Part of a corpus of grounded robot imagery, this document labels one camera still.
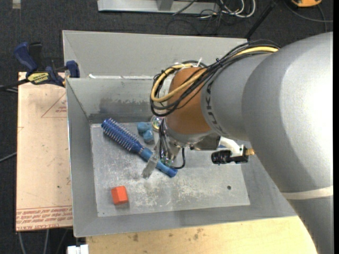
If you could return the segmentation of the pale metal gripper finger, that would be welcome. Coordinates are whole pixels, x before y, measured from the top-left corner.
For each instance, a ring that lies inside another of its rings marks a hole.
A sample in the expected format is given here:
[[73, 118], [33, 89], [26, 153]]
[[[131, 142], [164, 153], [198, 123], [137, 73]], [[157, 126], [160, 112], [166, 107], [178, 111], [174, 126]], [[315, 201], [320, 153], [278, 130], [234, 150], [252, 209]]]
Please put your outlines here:
[[147, 161], [147, 164], [145, 168], [142, 171], [142, 177], [144, 179], [148, 179], [151, 174], [153, 173], [154, 169], [156, 168], [158, 163], [158, 156], [157, 155], [152, 155], [149, 160]]

